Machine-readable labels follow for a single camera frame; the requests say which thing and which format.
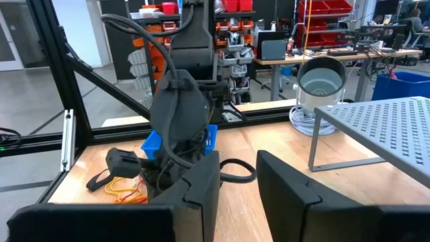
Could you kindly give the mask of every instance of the red parts bin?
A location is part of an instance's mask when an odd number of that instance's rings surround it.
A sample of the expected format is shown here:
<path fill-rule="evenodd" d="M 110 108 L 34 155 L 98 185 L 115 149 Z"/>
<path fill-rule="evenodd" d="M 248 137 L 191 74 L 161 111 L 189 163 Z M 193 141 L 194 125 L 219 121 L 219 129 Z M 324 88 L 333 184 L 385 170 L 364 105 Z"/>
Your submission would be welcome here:
<path fill-rule="evenodd" d="M 253 0 L 239 0 L 239 11 L 252 11 Z"/>
<path fill-rule="evenodd" d="M 346 44 L 346 41 L 337 40 L 338 36 L 340 36 L 341 33 L 325 33 L 322 34 L 323 38 L 325 39 L 325 44 L 332 46 L 332 45 L 342 45 Z"/>
<path fill-rule="evenodd" d="M 163 13 L 164 14 L 171 15 L 171 14 L 177 14 L 178 13 L 177 3 L 167 2 L 167 3 L 162 3 L 162 5 L 163 5 Z"/>
<path fill-rule="evenodd" d="M 309 15 L 309 5 L 310 5 L 310 2 L 308 1 L 306 3 L 306 16 Z M 328 14 L 329 11 L 330 11 L 330 7 L 324 1 L 312 1 L 312 11 L 310 12 L 311 17 L 312 15 Z M 298 6 L 298 13 L 299 13 L 299 16 L 303 19 L 304 1 L 300 1 L 300 4 Z"/>
<path fill-rule="evenodd" d="M 296 40 L 297 40 L 296 41 L 297 47 L 301 48 L 302 47 L 302 36 L 298 36 L 296 38 Z M 323 46 L 325 44 L 326 44 L 326 40 L 324 39 L 322 34 L 309 34 L 307 47 L 309 47 L 309 46 Z"/>
<path fill-rule="evenodd" d="M 222 0 L 225 11 L 228 13 L 237 12 L 239 8 L 239 0 Z"/>
<path fill-rule="evenodd" d="M 298 31 L 303 31 L 303 25 L 298 26 Z M 318 31 L 318 30 L 326 30 L 329 27 L 326 21 L 323 19 L 312 19 L 310 18 L 309 31 Z"/>
<path fill-rule="evenodd" d="M 345 0 L 330 0 L 324 1 L 327 6 L 330 7 L 329 13 L 350 13 L 352 11 L 352 6 Z"/>

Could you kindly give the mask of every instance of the blue object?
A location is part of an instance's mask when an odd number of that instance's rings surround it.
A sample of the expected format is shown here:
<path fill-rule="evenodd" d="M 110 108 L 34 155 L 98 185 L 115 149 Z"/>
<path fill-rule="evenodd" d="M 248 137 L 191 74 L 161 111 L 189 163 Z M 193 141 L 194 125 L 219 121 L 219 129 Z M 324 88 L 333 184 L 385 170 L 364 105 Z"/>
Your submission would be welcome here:
<path fill-rule="evenodd" d="M 394 74 L 397 79 L 389 78 L 388 74 L 378 76 L 372 100 L 430 97 L 430 77 L 407 72 Z"/>
<path fill-rule="evenodd" d="M 290 77 L 293 75 L 292 72 L 293 72 L 292 67 L 285 67 L 282 69 L 281 75 L 283 75 L 284 77 Z"/>
<path fill-rule="evenodd" d="M 206 127 L 208 129 L 208 137 L 206 137 L 206 147 L 204 149 L 204 155 L 208 155 L 215 148 L 216 133 L 218 132 L 218 126 L 209 124 Z M 161 146 L 161 137 L 155 130 L 151 132 L 146 141 L 143 143 L 141 149 L 145 152 L 148 159 L 155 159 L 155 151 L 158 151 Z"/>

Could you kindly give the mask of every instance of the black metal frame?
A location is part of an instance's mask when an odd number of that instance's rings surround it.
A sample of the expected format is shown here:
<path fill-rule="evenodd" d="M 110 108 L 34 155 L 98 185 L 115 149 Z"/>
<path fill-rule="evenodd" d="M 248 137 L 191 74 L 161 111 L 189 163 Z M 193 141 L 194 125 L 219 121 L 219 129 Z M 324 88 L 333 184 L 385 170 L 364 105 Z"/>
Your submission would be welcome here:
<path fill-rule="evenodd" d="M 70 51 L 65 44 L 67 41 L 62 28 L 59 26 L 51 0 L 27 0 L 27 4 L 39 33 L 40 43 L 49 62 L 62 104 L 66 110 L 73 109 L 75 111 L 77 123 L 75 159 L 78 159 L 79 155 L 89 145 L 145 139 L 152 131 L 149 123 L 91 129 L 74 71 L 148 120 L 150 113 L 111 83 L 90 73 L 88 70 L 91 70 L 91 67 L 74 57 L 75 53 Z M 253 110 L 244 112 L 248 118 L 246 121 L 226 122 L 217 125 L 219 129 L 227 129 L 288 121 L 289 111 L 289 107 Z M 61 142 L 61 132 L 24 136 L 20 146 L 5 148 L 0 152 L 0 157 L 59 150 L 61 149 Z M 59 173 L 37 202 L 47 202 L 67 173 Z"/>

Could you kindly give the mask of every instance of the wooden tabletop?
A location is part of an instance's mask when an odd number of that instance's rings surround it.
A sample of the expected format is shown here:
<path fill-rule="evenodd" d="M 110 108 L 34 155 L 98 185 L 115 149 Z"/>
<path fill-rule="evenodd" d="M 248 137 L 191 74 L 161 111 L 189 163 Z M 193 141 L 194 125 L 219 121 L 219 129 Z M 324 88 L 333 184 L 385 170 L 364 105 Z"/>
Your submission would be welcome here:
<path fill-rule="evenodd" d="M 269 107 L 271 104 L 259 105 Z M 136 140 L 88 147 L 49 202 L 112 202 L 114 198 L 105 194 L 103 189 L 91 193 L 85 188 L 85 184 L 106 168 L 105 156 L 109 149 L 117 147 L 135 151 L 138 156 L 145 157 L 140 150 L 142 143 L 143 140 Z M 269 151 L 316 181 L 362 204 L 430 204 L 430 190 L 389 163 L 312 173 L 307 167 L 310 144 L 311 137 L 296 131 L 289 122 L 279 122 L 220 130 L 215 150 L 219 151 L 220 160 L 238 158 L 253 166 L 258 150 Z M 320 137 L 315 163 L 326 164 L 375 156 L 352 138 L 336 131 L 334 134 Z M 222 171 L 237 175 L 247 174 L 243 168 L 236 165 L 226 166 Z M 119 186 L 130 187 L 135 183 L 129 179 Z M 257 181 L 251 184 L 225 183 L 222 186 L 215 241 L 272 241 Z"/>
<path fill-rule="evenodd" d="M 399 50 L 396 51 L 396 53 L 384 53 L 385 56 L 405 56 L 407 54 L 422 54 L 422 50 Z M 371 58 L 378 57 L 376 54 L 369 53 L 369 56 Z M 366 54 L 357 54 L 357 55 L 351 55 L 351 56 L 336 56 L 333 57 L 337 59 L 338 61 L 352 61 L 352 60 L 359 60 L 359 59 L 365 59 L 368 56 Z M 314 57 L 311 56 L 305 56 L 304 62 L 309 61 Z M 295 64 L 302 64 L 303 56 L 287 56 L 285 57 L 285 60 L 260 60 L 254 58 L 254 61 L 256 63 L 259 63 L 260 65 L 295 65 Z"/>
<path fill-rule="evenodd" d="M 241 104 L 237 105 L 237 109 L 242 112 L 251 110 L 263 110 L 268 108 L 292 107 L 296 105 L 296 99 L 279 100 L 274 102 L 261 102 L 254 104 Z M 125 118 L 110 118 L 105 120 L 101 127 L 120 126 L 126 124 L 142 124 L 149 122 L 142 116 L 131 116 Z"/>

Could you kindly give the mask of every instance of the desk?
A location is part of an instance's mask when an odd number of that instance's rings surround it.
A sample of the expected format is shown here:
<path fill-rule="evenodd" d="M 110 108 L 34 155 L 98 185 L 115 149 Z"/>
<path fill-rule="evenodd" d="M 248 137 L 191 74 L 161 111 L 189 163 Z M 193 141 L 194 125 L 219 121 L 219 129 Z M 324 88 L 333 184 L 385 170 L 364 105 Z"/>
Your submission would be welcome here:
<path fill-rule="evenodd" d="M 422 54 L 421 50 L 399 50 L 395 54 L 387 54 L 384 53 L 385 56 L 405 56 L 408 54 Z M 370 58 L 377 58 L 378 56 L 376 54 L 369 53 Z M 304 62 L 309 61 L 313 57 L 305 56 Z M 368 80 L 366 78 L 366 67 L 371 62 L 368 60 L 368 57 L 365 54 L 357 54 L 352 56 L 336 56 L 334 57 L 338 61 L 355 61 L 355 60 L 361 60 L 364 59 L 364 63 L 361 68 L 361 73 L 359 77 L 359 81 L 357 84 L 357 92 L 355 94 L 355 102 L 362 102 L 364 101 L 364 96 L 366 94 L 367 86 L 368 86 Z M 254 59 L 256 63 L 259 63 L 260 65 L 271 65 L 272 66 L 272 74 L 271 74 L 271 84 L 270 84 L 270 100 L 277 100 L 278 95 L 280 92 L 279 88 L 279 81 L 280 81 L 280 75 L 281 75 L 281 65 L 301 65 L 303 61 L 303 56 L 300 57 L 285 57 L 285 60 L 259 60 Z"/>
<path fill-rule="evenodd" d="M 238 108 L 242 111 L 274 108 L 288 106 L 290 102 L 292 101 L 266 102 Z M 87 147 L 49 202 L 112 202 L 113 198 L 104 194 L 103 190 L 90 193 L 85 184 L 106 168 L 105 156 L 109 149 L 117 147 L 144 156 L 140 150 L 142 142 L 143 140 L 135 140 Z M 257 151 L 267 150 L 316 181 L 362 204 L 430 204 L 430 190 L 389 163 L 311 173 L 307 166 L 310 144 L 311 137 L 300 134 L 289 122 L 280 122 L 220 130 L 215 149 L 219 151 L 221 160 L 235 157 L 249 162 L 254 167 Z M 339 160 L 349 161 L 375 156 L 352 138 L 336 131 L 330 136 L 320 137 L 315 162 L 334 163 Z M 247 174 L 244 169 L 235 165 L 226 166 L 222 171 L 237 175 Z M 135 181 L 127 180 L 124 183 L 126 184 L 120 186 L 130 186 Z M 218 202 L 215 241 L 271 241 L 256 181 L 244 185 L 224 183 Z"/>

